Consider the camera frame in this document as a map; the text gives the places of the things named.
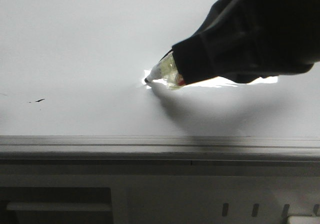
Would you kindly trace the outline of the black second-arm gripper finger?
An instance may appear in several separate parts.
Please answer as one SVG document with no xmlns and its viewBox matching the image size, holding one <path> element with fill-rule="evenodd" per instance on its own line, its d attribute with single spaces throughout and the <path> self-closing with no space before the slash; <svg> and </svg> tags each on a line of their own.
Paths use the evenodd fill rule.
<svg viewBox="0 0 320 224">
<path fill-rule="evenodd" d="M 218 0 L 201 27 L 172 47 L 186 85 L 308 72 L 320 57 L 320 0 Z"/>
</svg>

